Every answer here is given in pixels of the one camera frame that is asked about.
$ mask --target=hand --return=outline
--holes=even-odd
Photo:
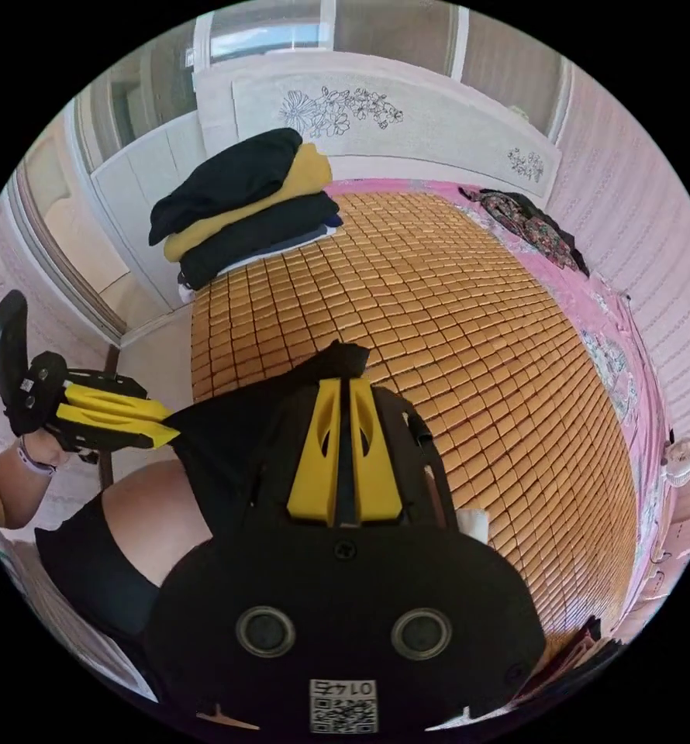
[[[71,453],[64,452],[58,440],[45,429],[24,435],[27,454],[36,462],[43,465],[61,467],[68,462]]]

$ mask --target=bamboo sleeping mat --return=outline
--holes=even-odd
[[[338,198],[335,236],[216,279],[192,319],[195,400],[290,369],[339,338],[416,404],[457,507],[530,586],[550,658],[619,618],[637,528],[616,414],[574,327],[489,233],[442,198]]]

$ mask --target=screw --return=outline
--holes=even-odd
[[[340,540],[335,544],[335,557],[338,560],[352,560],[357,552],[355,543],[350,540]]]

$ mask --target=headboard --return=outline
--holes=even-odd
[[[293,126],[328,156],[333,179],[420,178],[519,191],[540,207],[560,151],[525,119],[448,77],[344,52],[231,60],[195,77],[208,157]]]

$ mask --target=strap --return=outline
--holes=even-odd
[[[33,473],[38,473],[39,475],[44,475],[46,477],[52,477],[53,473],[56,472],[56,469],[53,465],[47,465],[45,463],[37,463],[35,460],[33,460],[32,457],[29,456],[27,452],[27,447],[25,446],[25,436],[22,435],[19,437],[19,445],[17,446],[17,454],[19,455],[20,460],[24,464],[24,466],[27,468],[27,470],[31,470]]]

